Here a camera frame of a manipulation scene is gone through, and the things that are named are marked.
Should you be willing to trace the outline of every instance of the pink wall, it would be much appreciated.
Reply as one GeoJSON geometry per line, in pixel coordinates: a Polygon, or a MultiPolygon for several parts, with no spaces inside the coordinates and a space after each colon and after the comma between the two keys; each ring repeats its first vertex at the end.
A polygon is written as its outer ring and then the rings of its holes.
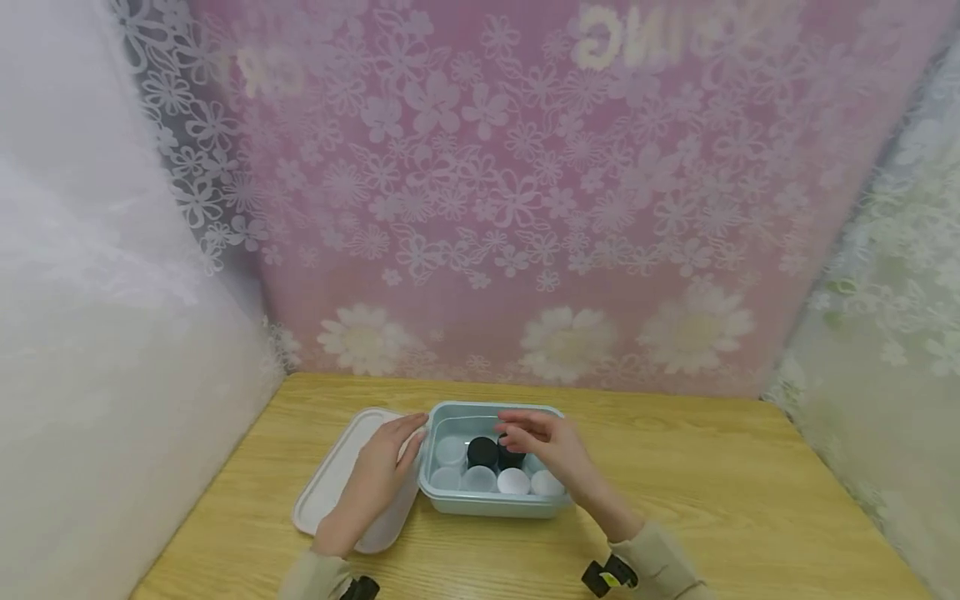
{"type": "Polygon", "coordinates": [[[302,369],[759,393],[953,2],[636,4],[207,0],[302,369]]]}

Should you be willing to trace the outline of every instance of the wrist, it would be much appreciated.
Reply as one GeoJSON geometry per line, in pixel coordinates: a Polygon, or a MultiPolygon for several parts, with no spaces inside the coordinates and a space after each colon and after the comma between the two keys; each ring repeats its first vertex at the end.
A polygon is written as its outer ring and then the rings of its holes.
{"type": "Polygon", "coordinates": [[[310,550],[321,556],[345,559],[371,523],[371,518],[338,504],[320,521],[310,550]]]}
{"type": "Polygon", "coordinates": [[[632,540],[643,529],[643,516],[606,481],[594,487],[581,506],[603,530],[610,543],[632,540]]]}

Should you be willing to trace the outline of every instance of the lace curtain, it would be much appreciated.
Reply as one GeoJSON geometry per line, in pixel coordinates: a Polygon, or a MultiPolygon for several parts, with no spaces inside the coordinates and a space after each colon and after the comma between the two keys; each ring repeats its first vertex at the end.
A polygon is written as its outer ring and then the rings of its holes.
{"type": "Polygon", "coordinates": [[[216,277],[101,2],[0,19],[0,596],[126,598],[279,385],[216,277]]]}
{"type": "Polygon", "coordinates": [[[952,0],[111,0],[288,367],[757,396],[952,0]]]}
{"type": "Polygon", "coordinates": [[[766,394],[960,598],[960,36],[927,70],[766,394]]]}

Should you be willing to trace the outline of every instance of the black cup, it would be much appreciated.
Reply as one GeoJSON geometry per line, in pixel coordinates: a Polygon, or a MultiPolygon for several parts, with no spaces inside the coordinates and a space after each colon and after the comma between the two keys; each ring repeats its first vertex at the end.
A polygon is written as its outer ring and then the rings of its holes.
{"type": "Polygon", "coordinates": [[[498,450],[497,463],[500,465],[500,470],[505,468],[521,468],[523,466],[523,459],[526,458],[526,453],[524,452],[511,452],[507,449],[507,446],[497,443],[496,449],[498,450]]]}
{"type": "Polygon", "coordinates": [[[490,438],[473,438],[467,446],[467,467],[496,469],[499,459],[497,443],[490,438]]]}

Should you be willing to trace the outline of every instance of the sleeve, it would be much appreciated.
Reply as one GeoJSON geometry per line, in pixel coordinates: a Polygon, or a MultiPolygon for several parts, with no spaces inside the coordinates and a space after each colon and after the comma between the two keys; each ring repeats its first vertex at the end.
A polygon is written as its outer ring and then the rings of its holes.
{"type": "Polygon", "coordinates": [[[644,600],[715,600],[684,556],[676,540],[656,522],[647,521],[635,538],[610,545],[630,566],[638,583],[634,598],[644,600]]]}
{"type": "Polygon", "coordinates": [[[347,561],[306,550],[283,579],[277,600],[340,600],[350,581],[347,561]]]}

